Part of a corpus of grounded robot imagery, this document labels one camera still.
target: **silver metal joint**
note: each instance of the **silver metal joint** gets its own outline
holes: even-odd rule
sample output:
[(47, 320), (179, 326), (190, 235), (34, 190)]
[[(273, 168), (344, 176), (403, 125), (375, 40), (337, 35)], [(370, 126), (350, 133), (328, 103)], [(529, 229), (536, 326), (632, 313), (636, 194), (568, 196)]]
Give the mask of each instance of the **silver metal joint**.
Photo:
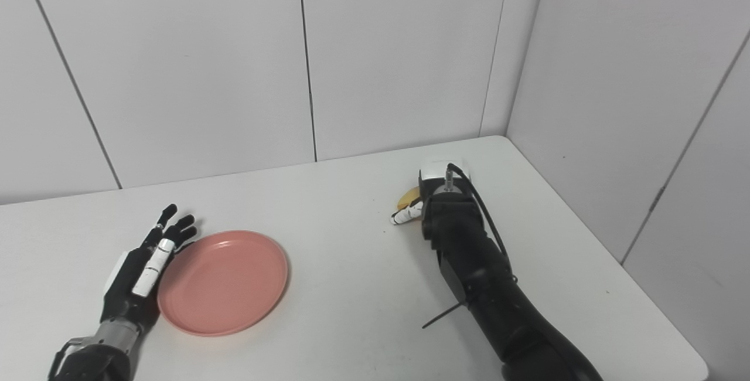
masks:
[(116, 347), (129, 354), (138, 340), (138, 327), (126, 319), (106, 319), (99, 325), (99, 330), (91, 338), (91, 343)]

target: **yellow object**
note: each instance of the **yellow object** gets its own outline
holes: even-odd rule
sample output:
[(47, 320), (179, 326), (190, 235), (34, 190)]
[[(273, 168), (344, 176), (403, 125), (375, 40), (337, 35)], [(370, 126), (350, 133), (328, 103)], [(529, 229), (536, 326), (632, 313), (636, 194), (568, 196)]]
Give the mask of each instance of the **yellow object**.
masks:
[(404, 208), (408, 207), (409, 204), (411, 204), (415, 199), (420, 197), (420, 187), (412, 187), (412, 189), (409, 189), (404, 196), (401, 197), (401, 199), (398, 200), (398, 204), (396, 204), (397, 210), (403, 210)]

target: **table surface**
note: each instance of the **table surface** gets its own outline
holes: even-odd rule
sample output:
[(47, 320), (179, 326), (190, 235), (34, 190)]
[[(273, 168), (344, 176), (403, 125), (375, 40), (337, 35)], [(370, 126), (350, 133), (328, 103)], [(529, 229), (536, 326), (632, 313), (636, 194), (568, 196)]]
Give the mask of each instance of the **table surface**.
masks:
[(604, 379), (707, 377), (664, 314), (498, 136), (2, 206), (2, 377), (45, 379), (68, 338), (93, 334), (116, 259), (175, 202), (195, 213), (201, 235), (272, 237), (289, 256), (289, 285), (273, 312), (235, 335), (198, 338), (160, 319), (136, 380), (501, 379), (465, 308), (421, 329), (455, 300), (420, 224), (388, 222), (436, 157), (465, 159), (523, 292)]

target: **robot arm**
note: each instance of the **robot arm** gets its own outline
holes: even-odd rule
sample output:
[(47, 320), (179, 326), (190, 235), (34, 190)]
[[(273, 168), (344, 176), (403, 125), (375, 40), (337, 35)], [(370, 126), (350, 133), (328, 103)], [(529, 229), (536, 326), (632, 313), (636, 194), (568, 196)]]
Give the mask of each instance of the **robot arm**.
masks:
[(164, 230), (177, 206), (165, 208), (142, 244), (129, 251), (115, 269), (107, 292), (99, 329), (88, 338), (73, 338), (54, 357), (49, 381), (129, 381), (129, 354), (136, 341), (159, 317), (156, 288), (172, 251), (195, 236), (195, 218), (187, 215)]
[[(459, 304), (485, 333), (508, 381), (602, 381), (593, 365), (539, 314), (523, 294), (482, 198), (465, 173), (443, 164), (445, 177), (420, 173), (422, 233), (437, 251)], [(482, 214), (495, 242), (487, 236)]]

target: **pink plate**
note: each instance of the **pink plate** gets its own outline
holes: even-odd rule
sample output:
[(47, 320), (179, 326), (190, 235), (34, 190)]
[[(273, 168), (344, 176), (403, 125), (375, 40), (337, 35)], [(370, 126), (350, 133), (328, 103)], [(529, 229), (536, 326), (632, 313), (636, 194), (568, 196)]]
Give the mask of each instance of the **pink plate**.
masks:
[(260, 321), (287, 284), (287, 258), (262, 234), (212, 234), (179, 253), (159, 284), (161, 314), (199, 336), (229, 335)]

